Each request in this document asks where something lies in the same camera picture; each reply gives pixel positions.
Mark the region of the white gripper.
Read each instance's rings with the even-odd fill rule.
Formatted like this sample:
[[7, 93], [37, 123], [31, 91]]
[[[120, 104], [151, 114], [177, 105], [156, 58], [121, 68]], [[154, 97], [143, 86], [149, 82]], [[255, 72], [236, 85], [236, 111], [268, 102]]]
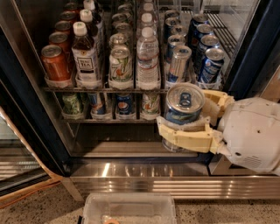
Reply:
[[[218, 90], [202, 92], [201, 113], [206, 117], [179, 125], [158, 116], [159, 135], [175, 146], [202, 153], [219, 153], [224, 140], [232, 164], [280, 175], [280, 104], [259, 97], [235, 101]], [[215, 126], [219, 118], [217, 131], [210, 123]]]

